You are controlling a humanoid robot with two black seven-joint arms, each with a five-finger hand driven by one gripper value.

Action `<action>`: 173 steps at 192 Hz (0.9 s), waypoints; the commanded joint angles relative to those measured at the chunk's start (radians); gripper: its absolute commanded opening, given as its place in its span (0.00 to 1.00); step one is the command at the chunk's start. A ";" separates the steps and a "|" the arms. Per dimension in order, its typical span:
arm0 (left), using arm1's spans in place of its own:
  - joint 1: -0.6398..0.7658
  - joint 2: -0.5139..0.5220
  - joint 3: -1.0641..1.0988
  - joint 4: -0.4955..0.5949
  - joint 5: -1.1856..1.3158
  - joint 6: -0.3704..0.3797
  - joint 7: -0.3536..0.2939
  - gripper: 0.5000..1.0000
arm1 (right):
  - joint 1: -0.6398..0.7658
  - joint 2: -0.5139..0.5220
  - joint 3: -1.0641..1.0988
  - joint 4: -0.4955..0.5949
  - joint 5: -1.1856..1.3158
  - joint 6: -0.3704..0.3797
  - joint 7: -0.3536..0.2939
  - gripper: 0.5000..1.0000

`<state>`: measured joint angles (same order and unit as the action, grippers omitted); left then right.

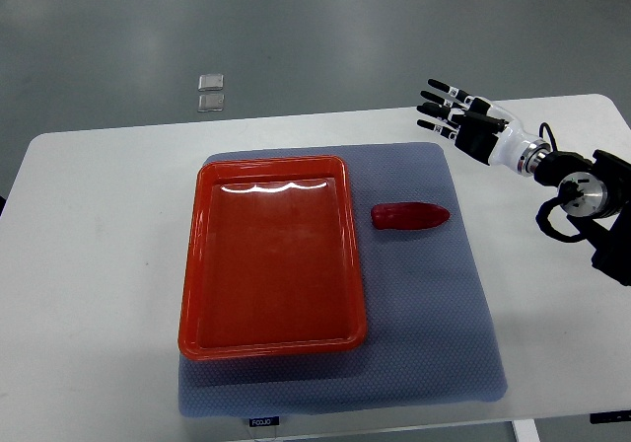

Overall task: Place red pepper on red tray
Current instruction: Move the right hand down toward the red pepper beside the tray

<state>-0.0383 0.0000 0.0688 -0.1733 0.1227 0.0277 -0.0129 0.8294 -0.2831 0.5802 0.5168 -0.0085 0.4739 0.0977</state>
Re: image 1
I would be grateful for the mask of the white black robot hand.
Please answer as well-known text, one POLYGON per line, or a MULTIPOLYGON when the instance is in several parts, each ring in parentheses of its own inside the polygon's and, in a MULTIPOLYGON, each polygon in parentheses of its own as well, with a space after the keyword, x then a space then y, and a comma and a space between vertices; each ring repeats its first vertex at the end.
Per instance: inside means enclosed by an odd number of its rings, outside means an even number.
POLYGON ((458 129, 424 119, 418 126, 454 140, 457 149, 485 165, 527 166, 537 153, 537 137, 512 113, 440 80, 427 83, 446 96, 423 90, 424 103, 416 109, 439 121, 454 120, 458 129))

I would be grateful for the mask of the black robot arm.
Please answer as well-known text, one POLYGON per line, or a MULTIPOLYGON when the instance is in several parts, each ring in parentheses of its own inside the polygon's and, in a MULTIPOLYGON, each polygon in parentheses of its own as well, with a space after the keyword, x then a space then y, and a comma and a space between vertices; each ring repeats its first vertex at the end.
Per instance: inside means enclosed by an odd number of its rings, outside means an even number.
POLYGON ((505 166, 556 194, 535 216, 540 231, 561 243, 589 242, 593 268, 630 283, 630 165, 596 150, 590 159, 559 149, 543 122, 530 134, 520 119, 490 100, 431 79, 418 106, 419 126, 451 140, 473 160, 505 166))

